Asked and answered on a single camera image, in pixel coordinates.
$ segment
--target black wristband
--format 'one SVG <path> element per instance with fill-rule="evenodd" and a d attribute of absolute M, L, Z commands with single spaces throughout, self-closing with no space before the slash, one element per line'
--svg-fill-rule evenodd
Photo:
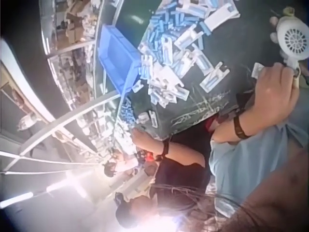
<path fill-rule="evenodd" d="M 243 129 L 240 126 L 239 116 L 234 117 L 234 130 L 237 137 L 240 139 L 248 139 L 250 136 L 246 135 Z"/>
<path fill-rule="evenodd" d="M 163 152 L 161 154 L 161 157 L 164 158 L 165 155 L 169 153 L 169 139 L 166 139 L 163 141 Z"/>

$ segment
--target light blue shirt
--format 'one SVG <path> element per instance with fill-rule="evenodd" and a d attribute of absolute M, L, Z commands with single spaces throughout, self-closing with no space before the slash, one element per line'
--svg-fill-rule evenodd
<path fill-rule="evenodd" d="M 288 138 L 305 147 L 308 130 L 309 89 L 300 89 L 296 107 L 285 122 L 237 145 L 211 141 L 209 164 L 215 175 L 217 194 L 223 197 L 215 199 L 216 210 L 231 217 L 262 180 L 287 161 Z"/>

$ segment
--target table surface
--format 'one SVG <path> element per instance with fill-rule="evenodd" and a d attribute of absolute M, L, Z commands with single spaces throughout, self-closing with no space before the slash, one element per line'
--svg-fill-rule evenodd
<path fill-rule="evenodd" d="M 135 47 L 138 47 L 148 27 L 152 12 L 157 10 L 162 1 L 149 2 L 146 5 L 143 0 L 125 1 L 116 24 Z M 236 93 L 254 87 L 254 79 L 251 78 L 254 63 L 270 66 L 274 62 L 282 62 L 279 46 L 269 37 L 275 31 L 269 19 L 272 16 L 282 17 L 283 9 L 292 6 L 296 16 L 306 20 L 305 6 L 293 0 L 240 0 L 235 1 L 235 4 L 241 14 L 240 18 L 223 23 L 209 37 L 203 36 L 203 52 L 213 66 L 222 61 L 230 70 L 210 93 L 199 86 L 204 76 L 196 65 L 182 79 L 184 88 L 190 91 L 187 101 L 169 103 L 164 109 L 159 104 L 154 106 L 150 103 L 147 87 L 136 94 L 129 93 L 136 116 L 148 110 L 156 112 L 158 129 L 153 128 L 150 122 L 144 125 L 144 129 L 152 136 L 164 139 L 199 123 L 224 107 L 234 105 Z"/>

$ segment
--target wristwatch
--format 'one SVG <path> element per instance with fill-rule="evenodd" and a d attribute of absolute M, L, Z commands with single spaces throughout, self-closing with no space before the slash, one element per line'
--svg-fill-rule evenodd
<path fill-rule="evenodd" d="M 241 128 L 239 122 L 239 116 L 234 117 L 233 120 L 234 120 L 234 130 L 237 137 L 239 137 L 242 140 L 248 139 L 250 136 L 246 135 L 243 129 Z"/>

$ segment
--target white fan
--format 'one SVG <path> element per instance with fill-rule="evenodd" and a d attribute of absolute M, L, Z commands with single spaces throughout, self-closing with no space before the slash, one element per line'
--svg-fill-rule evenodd
<path fill-rule="evenodd" d="M 281 56 L 287 66 L 297 70 L 298 61 L 309 58 L 309 27 L 296 17 L 282 17 L 277 33 L 270 35 L 281 48 Z"/>

